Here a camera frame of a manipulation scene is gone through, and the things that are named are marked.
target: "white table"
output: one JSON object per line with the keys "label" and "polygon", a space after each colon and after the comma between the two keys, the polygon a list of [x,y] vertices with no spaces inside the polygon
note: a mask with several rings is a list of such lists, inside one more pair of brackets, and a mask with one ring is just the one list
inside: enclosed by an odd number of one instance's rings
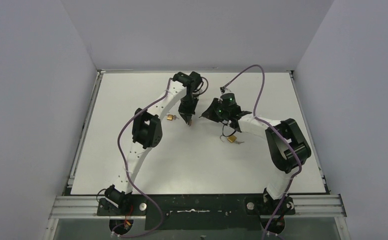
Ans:
{"label": "white table", "polygon": [[[235,73],[201,73],[210,86],[200,96],[193,125],[182,119],[163,120],[163,139],[145,159],[135,183],[147,194],[246,194],[262,193],[275,168],[266,140],[236,133],[243,144],[222,142],[222,124],[198,118],[215,97],[219,87]],[[92,111],[84,145],[77,164],[71,193],[95,195],[116,180],[123,159],[117,135],[137,108],[157,99],[173,73],[105,73]],[[242,110],[252,111],[261,73],[245,73],[229,89]],[[177,104],[171,114],[178,115]],[[275,120],[293,118],[308,143],[310,139],[288,73],[267,73],[257,114]],[[122,136],[123,151],[132,142],[132,125]],[[291,193],[324,193],[325,188],[314,153],[303,172],[293,181]]]}

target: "white wall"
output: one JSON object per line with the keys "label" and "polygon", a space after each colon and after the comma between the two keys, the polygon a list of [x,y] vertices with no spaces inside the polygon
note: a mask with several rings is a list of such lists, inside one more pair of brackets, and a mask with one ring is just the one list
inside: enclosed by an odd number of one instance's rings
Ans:
{"label": "white wall", "polygon": [[40,239],[95,67],[59,0],[0,0],[0,239]]}
{"label": "white wall", "polygon": [[355,240],[388,240],[388,1],[335,0],[294,72]]}
{"label": "white wall", "polygon": [[333,0],[61,0],[99,69],[293,70]]}

